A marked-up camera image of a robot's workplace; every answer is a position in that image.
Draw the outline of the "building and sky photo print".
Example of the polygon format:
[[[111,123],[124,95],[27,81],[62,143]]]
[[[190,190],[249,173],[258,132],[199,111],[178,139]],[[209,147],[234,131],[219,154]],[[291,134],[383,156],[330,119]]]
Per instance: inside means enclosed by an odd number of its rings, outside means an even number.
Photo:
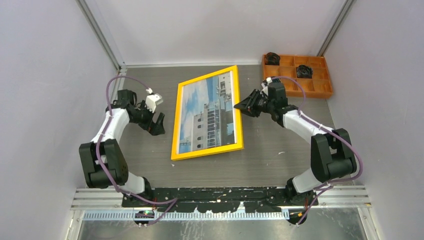
[[[227,71],[182,87],[178,154],[237,142],[233,85],[233,72]]]

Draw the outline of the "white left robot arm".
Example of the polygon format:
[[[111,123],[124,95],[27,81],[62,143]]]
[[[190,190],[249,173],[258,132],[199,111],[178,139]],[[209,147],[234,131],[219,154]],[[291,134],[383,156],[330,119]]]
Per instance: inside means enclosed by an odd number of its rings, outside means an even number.
[[[137,101],[137,94],[131,90],[118,91],[117,99],[105,110],[105,120],[99,132],[78,149],[89,188],[116,187],[120,193],[134,195],[135,202],[141,207],[148,207],[153,202],[149,181],[129,171],[119,142],[128,124],[136,124],[152,136],[165,134],[164,113],[159,113],[154,120],[156,108],[162,102],[162,96],[150,88],[147,89],[146,99],[141,102]]]

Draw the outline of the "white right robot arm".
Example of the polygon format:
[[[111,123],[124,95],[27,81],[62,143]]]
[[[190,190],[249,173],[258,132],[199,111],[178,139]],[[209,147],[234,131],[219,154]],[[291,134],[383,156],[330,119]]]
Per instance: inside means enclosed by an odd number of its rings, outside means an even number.
[[[274,122],[310,144],[310,167],[290,178],[284,188],[283,195],[291,205],[299,205],[306,193],[315,188],[357,171],[348,132],[342,128],[326,128],[306,116],[297,106],[289,104],[282,83],[267,83],[262,90],[253,90],[234,108],[254,118],[262,113],[270,114]]]

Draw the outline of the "orange compartment tray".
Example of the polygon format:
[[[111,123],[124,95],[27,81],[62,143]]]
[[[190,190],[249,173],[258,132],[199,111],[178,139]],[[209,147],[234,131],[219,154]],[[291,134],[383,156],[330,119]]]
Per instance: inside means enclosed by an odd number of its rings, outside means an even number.
[[[280,80],[289,97],[301,97],[301,89],[308,98],[329,99],[333,95],[327,61],[323,56],[268,52],[262,55],[261,67],[263,79],[283,76],[294,79],[300,85],[289,79]]]

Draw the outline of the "aluminium left side rail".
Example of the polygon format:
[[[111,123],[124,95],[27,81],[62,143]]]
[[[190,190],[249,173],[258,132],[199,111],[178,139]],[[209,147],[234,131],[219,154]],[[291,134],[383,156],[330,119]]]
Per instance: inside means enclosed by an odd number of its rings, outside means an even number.
[[[124,191],[122,187],[127,179],[125,178],[121,182],[112,167],[118,165],[118,155],[122,153],[119,148],[119,140],[130,118],[125,109],[113,110],[112,105],[114,101],[118,100],[118,91],[122,90],[121,85],[127,77],[127,70],[121,69],[119,74],[109,80],[106,85],[105,120],[99,132],[90,142],[91,145],[94,145],[92,163],[100,167],[99,173],[102,177],[105,177],[105,180],[96,184],[91,177],[87,176],[86,182],[90,188],[104,189],[112,186],[117,192]]]

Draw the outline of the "aluminium rail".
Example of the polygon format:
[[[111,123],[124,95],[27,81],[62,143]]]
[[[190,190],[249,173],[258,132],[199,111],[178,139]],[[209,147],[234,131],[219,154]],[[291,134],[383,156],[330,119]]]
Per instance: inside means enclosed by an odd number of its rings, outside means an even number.
[[[90,188],[104,189],[112,186],[117,192],[124,191],[122,187],[127,179],[125,178],[121,182],[112,167],[118,165],[118,155],[122,153],[119,148],[119,140],[130,118],[125,109],[113,110],[112,105],[114,101],[118,100],[118,91],[122,90],[121,85],[127,77],[127,70],[121,69],[119,74],[109,80],[106,85],[105,120],[99,132],[90,142],[91,145],[94,145],[92,163],[100,167],[99,173],[102,177],[105,177],[105,180],[96,184],[91,177],[87,176],[86,182]]]
[[[154,213],[154,218],[163,221],[237,221],[237,220],[288,220],[290,212],[298,206],[278,206],[277,210],[248,212],[243,203],[233,211],[214,213],[200,212],[196,206],[192,212],[158,212],[151,207],[123,207],[122,194],[112,189],[78,189],[71,204],[72,211],[81,211],[81,219],[88,221],[141,221],[139,212]],[[336,186],[323,193],[314,203],[314,208],[370,208],[366,190],[362,186]]]

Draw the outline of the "aluminium front rail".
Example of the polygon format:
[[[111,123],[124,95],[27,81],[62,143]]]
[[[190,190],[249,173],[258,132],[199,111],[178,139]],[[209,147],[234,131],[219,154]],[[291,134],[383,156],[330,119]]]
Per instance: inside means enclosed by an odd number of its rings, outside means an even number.
[[[158,212],[151,207],[123,207],[122,194],[112,189],[78,189],[71,204],[72,211],[81,211],[81,219],[88,221],[141,221],[139,212],[154,213],[154,218],[163,221],[237,221],[237,220],[288,220],[290,212],[298,206],[278,206],[277,210],[248,212],[243,203],[233,211],[214,213],[200,212],[196,206],[192,212]],[[362,186],[336,186],[323,193],[314,203],[314,208],[370,208],[366,190]]]

